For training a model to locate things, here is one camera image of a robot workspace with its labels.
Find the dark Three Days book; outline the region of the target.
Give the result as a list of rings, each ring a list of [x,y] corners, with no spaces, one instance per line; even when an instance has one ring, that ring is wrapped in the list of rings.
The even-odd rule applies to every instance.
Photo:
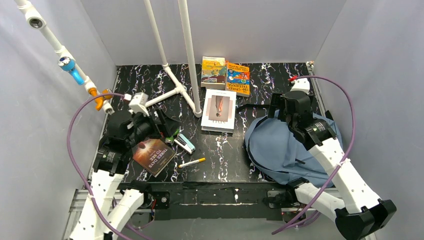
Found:
[[[132,159],[140,164],[153,177],[157,177],[176,152],[162,139],[148,138],[131,149]]]

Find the blue student backpack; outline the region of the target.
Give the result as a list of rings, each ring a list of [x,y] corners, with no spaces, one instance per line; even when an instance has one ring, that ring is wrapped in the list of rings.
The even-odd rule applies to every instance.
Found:
[[[322,187],[328,174],[276,117],[253,120],[244,134],[246,154],[254,166],[280,185],[304,178]]]

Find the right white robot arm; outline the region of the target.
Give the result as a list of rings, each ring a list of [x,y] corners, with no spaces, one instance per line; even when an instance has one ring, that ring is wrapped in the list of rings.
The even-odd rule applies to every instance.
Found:
[[[346,240],[361,240],[382,229],[397,211],[392,200],[383,200],[359,175],[327,121],[313,116],[311,97],[300,90],[273,93],[268,117],[287,123],[305,149],[318,161],[341,198],[317,188],[304,178],[289,183],[296,199],[332,219]]]

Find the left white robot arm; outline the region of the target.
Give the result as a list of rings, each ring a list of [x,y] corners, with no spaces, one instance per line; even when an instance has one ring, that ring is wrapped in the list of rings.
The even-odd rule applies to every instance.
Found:
[[[99,142],[93,164],[91,182],[86,183],[88,195],[71,240],[115,240],[121,230],[148,196],[148,182],[132,181],[123,192],[119,204],[112,208],[114,195],[123,179],[133,148],[145,140],[162,141],[179,128],[179,121],[157,109],[158,119],[142,112],[116,111],[110,115],[107,133]]]

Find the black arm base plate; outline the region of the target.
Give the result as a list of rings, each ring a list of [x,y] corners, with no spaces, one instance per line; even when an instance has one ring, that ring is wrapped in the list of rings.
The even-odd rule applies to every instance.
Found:
[[[299,204],[276,182],[150,182],[157,221],[177,219],[266,219],[280,221]]]

